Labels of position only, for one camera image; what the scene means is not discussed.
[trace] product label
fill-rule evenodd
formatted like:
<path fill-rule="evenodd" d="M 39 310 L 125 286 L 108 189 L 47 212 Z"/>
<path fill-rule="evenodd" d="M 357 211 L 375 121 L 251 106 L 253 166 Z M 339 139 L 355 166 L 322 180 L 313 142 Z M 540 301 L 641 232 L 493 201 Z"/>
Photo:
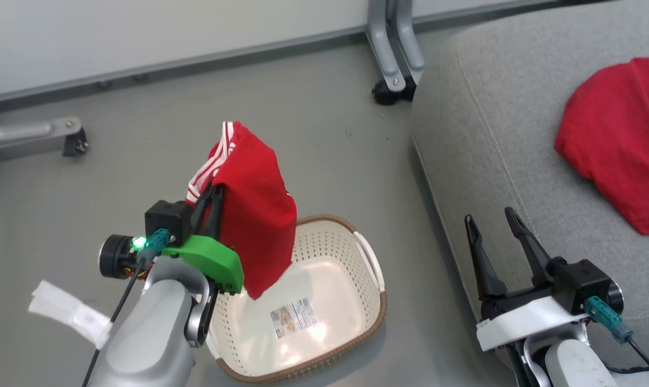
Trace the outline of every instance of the product label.
<path fill-rule="evenodd" d="M 290 302 L 270 313 L 277 338 L 300 332 L 317 323 L 317 316 L 307 298 Z"/>

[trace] gray sofa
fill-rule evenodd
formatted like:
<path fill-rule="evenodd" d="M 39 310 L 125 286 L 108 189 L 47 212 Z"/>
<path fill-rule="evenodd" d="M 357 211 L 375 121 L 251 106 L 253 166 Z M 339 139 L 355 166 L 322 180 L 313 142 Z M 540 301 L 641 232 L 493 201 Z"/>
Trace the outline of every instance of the gray sofa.
<path fill-rule="evenodd" d="M 504 217 L 513 206 L 552 255 L 587 258 L 625 297 L 624 321 L 649 355 L 649 236 L 641 236 L 553 149 L 565 104 L 598 69 L 649 56 L 649 0 L 497 20 L 449 40 L 415 94 L 412 132 L 475 316 L 463 219 L 471 213 L 509 290 L 531 272 Z M 593 348 L 615 367 L 644 365 L 603 328 Z"/>

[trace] red cloth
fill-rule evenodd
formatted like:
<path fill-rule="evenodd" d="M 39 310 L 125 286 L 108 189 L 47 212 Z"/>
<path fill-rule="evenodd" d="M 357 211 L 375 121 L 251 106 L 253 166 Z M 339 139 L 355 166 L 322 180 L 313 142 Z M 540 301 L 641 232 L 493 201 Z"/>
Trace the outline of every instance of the red cloth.
<path fill-rule="evenodd" d="M 649 58 L 585 81 L 568 101 L 555 148 L 649 235 Z"/>
<path fill-rule="evenodd" d="M 274 151 L 240 122 L 224 122 L 222 140 L 188 183 L 186 201 L 194 205 L 210 181 L 224 186 L 219 242 L 236 250 L 245 289 L 257 299 L 290 265 L 295 201 Z"/>

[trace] laundry basket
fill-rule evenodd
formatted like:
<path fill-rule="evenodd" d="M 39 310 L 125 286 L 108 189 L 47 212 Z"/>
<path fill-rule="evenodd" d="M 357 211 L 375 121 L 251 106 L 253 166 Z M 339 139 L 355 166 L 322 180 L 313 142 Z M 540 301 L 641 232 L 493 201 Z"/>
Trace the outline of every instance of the laundry basket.
<path fill-rule="evenodd" d="M 384 279 L 372 248 L 347 221 L 298 222 L 292 264 L 257 300 L 220 295 L 207 346 L 246 383 L 325 365 L 373 335 L 384 320 Z"/>

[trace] whiteboard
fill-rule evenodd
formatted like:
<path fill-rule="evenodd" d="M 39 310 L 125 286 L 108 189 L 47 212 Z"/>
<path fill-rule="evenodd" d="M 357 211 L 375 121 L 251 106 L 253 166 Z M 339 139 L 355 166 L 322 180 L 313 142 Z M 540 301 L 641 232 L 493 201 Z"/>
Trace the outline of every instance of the whiteboard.
<path fill-rule="evenodd" d="M 359 32 L 367 2 L 0 0 L 0 100 Z M 497 3 L 512 2 L 415 0 L 413 15 Z"/>

